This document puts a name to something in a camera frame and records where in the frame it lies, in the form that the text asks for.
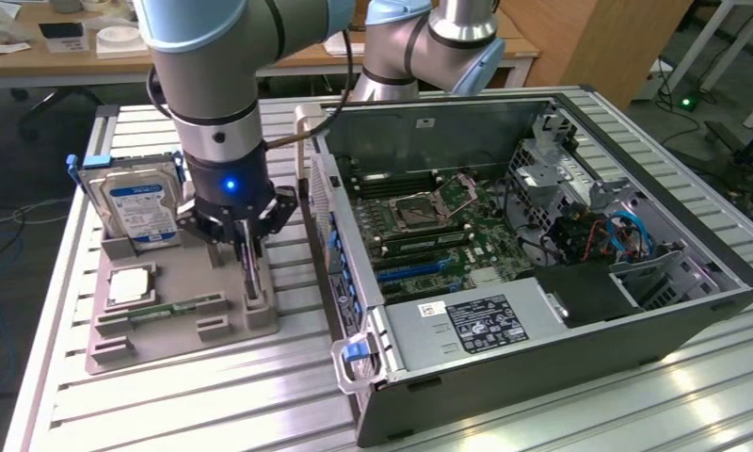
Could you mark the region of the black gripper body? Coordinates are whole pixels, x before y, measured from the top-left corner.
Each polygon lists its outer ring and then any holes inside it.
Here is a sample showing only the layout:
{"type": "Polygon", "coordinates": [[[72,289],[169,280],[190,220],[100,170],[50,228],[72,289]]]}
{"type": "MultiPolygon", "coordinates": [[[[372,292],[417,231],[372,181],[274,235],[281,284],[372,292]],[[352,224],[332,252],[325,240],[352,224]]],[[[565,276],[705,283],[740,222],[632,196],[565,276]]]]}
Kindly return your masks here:
{"type": "Polygon", "coordinates": [[[202,160],[188,153],[185,161],[194,187],[197,228],[208,241],[228,241],[224,210],[232,220],[252,221],[256,237],[274,234],[277,224],[269,219],[260,219],[276,197],[268,174],[266,150],[254,149],[242,158],[228,162],[202,160]]]}

